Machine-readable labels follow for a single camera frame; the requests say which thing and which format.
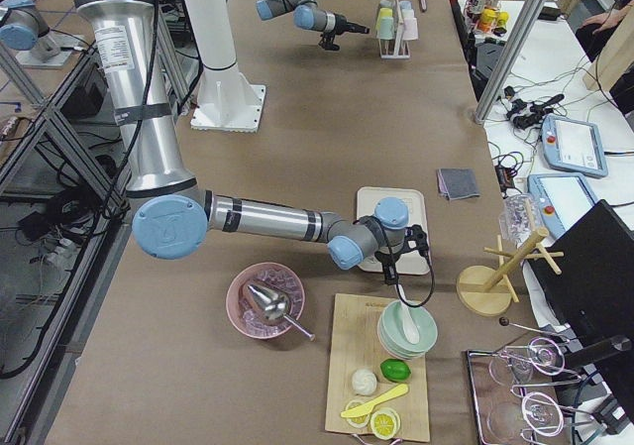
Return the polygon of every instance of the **person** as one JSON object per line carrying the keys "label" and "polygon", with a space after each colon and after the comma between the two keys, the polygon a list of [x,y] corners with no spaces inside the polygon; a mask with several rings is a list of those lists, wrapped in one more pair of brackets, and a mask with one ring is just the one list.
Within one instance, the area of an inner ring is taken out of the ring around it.
{"label": "person", "polygon": [[[614,0],[608,12],[590,16],[575,32],[583,51],[594,61],[616,31],[621,21],[634,6],[634,0]],[[616,106],[623,114],[634,110],[634,71],[630,67],[610,89]]]}

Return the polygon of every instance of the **blue joint cap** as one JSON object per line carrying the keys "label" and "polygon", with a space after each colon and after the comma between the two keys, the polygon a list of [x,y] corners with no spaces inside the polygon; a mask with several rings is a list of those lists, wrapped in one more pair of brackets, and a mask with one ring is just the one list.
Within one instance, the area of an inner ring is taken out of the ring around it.
{"label": "blue joint cap", "polygon": [[4,0],[2,5],[9,9],[17,9],[19,7],[35,7],[36,3],[33,0]]}
{"label": "blue joint cap", "polygon": [[398,197],[386,197],[374,208],[374,216],[386,229],[399,230],[407,227],[409,209]]}
{"label": "blue joint cap", "polygon": [[256,2],[256,9],[258,10],[260,19],[263,21],[268,21],[273,18],[273,13],[270,11],[268,4],[266,4],[266,0],[259,0]]}
{"label": "blue joint cap", "polygon": [[299,29],[312,31],[315,26],[315,15],[311,8],[307,6],[299,6],[293,13],[293,22]]}
{"label": "blue joint cap", "polygon": [[162,195],[137,211],[132,232],[147,254],[159,259],[180,259],[202,243],[207,232],[207,214],[189,197]]}
{"label": "blue joint cap", "polygon": [[38,34],[21,24],[0,27],[0,41],[14,51],[29,51],[38,41]]}
{"label": "blue joint cap", "polygon": [[364,260],[361,247],[343,235],[338,235],[328,242],[328,252],[341,270],[349,270]]}

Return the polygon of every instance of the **black monitor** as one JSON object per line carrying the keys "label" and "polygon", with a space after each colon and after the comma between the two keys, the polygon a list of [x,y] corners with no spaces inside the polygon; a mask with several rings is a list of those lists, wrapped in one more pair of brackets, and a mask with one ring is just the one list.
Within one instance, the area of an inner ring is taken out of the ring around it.
{"label": "black monitor", "polygon": [[[604,200],[549,248],[562,251],[555,273],[531,267],[557,318],[587,347],[615,335],[634,341],[634,234]],[[634,421],[634,350],[595,363],[627,417]]]}

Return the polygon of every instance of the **pen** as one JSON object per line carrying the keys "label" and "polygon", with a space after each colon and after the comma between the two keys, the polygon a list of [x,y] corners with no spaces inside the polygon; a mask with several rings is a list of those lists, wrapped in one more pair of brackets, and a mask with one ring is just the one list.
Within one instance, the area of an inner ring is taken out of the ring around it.
{"label": "pen", "polygon": [[427,11],[427,0],[418,0],[418,6],[420,7],[420,12]]}

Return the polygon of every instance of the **garlic bulb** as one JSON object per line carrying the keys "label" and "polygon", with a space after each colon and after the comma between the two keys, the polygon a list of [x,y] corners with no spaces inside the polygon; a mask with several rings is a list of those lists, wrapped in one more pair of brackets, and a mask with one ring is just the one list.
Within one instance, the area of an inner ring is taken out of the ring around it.
{"label": "garlic bulb", "polygon": [[353,374],[353,390],[359,395],[372,395],[376,391],[376,376],[369,369],[357,369]]}

